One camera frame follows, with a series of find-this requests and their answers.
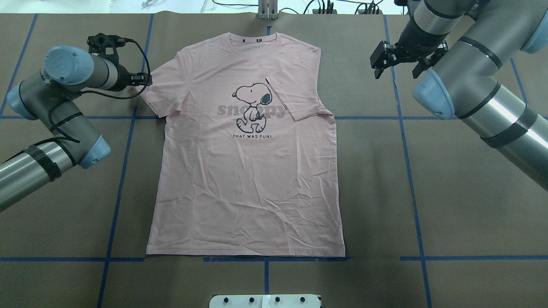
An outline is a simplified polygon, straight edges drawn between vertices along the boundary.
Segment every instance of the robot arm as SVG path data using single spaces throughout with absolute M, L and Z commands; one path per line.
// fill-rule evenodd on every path
M 548 44 L 547 9 L 539 0 L 423 0 L 399 41 L 381 42 L 371 65 L 376 78 L 400 62 L 419 62 L 414 77 L 432 66 L 413 97 L 441 119 L 463 120 L 548 190 L 548 122 L 493 77 L 515 52 Z M 476 23 L 445 53 L 440 44 L 465 13 Z
M 149 74 L 128 73 L 118 63 L 116 48 L 126 42 L 136 43 L 100 33 L 88 38 L 89 53 L 75 47 L 54 47 L 45 56 L 44 67 L 8 93 L 14 111 L 25 119 L 39 119 L 54 137 L 27 147 L 0 165 L 0 212 L 77 164 L 87 169 L 110 153 L 109 145 L 72 100 L 83 93 L 97 93 L 82 92 L 84 88 L 120 91 L 128 85 L 152 83 Z

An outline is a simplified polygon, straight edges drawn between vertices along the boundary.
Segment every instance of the neckline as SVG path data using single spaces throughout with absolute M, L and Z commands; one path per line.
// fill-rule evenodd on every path
M 244 52 L 242 50 L 239 50 L 232 44 L 232 40 L 239 41 L 239 42 L 248 42 L 249 44 L 258 44 L 260 42 L 274 41 L 274 44 L 272 44 L 269 47 L 269 49 L 264 50 L 260 54 L 257 54 L 257 53 L 249 53 L 249 52 Z M 239 36 L 234 33 L 228 32 L 228 33 L 225 33 L 225 37 L 224 37 L 225 43 L 228 45 L 228 47 L 232 50 L 234 54 L 243 55 L 246 58 L 253 58 L 253 59 L 264 58 L 272 55 L 278 49 L 280 45 L 280 40 L 281 40 L 281 35 L 280 33 L 277 33 L 277 32 L 267 36 L 256 36 L 256 37 Z

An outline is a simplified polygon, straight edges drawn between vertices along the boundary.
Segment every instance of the pink t-shirt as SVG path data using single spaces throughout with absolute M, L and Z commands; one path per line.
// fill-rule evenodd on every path
M 141 96 L 167 124 L 147 254 L 345 255 L 319 59 L 226 33 L 154 70 Z

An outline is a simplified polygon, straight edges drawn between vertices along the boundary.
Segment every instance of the white bracket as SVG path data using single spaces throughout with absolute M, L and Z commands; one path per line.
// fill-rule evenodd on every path
M 216 295 L 209 308 L 321 308 L 314 294 Z
M 259 0 L 259 19 L 278 19 L 278 0 Z

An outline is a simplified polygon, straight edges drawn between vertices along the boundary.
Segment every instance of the blue joint cap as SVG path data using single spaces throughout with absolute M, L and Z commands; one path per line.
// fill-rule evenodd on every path
M 413 97 L 436 117 L 445 120 L 455 114 L 455 106 L 441 78 L 429 69 L 413 89 Z
M 22 115 L 23 118 L 27 120 L 36 120 L 37 117 L 33 116 L 25 107 L 23 104 L 23 100 L 21 99 L 21 84 L 23 82 L 20 82 L 17 87 L 11 89 L 11 91 L 8 93 L 8 96 L 6 97 L 9 105 L 12 107 L 13 111 L 17 112 L 18 114 Z
M 102 135 L 100 135 L 79 165 L 84 169 L 88 169 L 101 159 L 105 158 L 108 154 L 110 154 L 110 147 L 106 143 L 105 139 L 103 139 Z
M 531 38 L 523 45 L 522 51 L 533 54 L 543 49 L 548 45 L 548 11 L 544 14 L 544 18 L 540 22 L 538 28 Z
M 55 46 L 48 51 L 44 69 L 51 78 L 61 84 L 80 84 L 93 73 L 93 59 L 80 48 L 65 45 Z

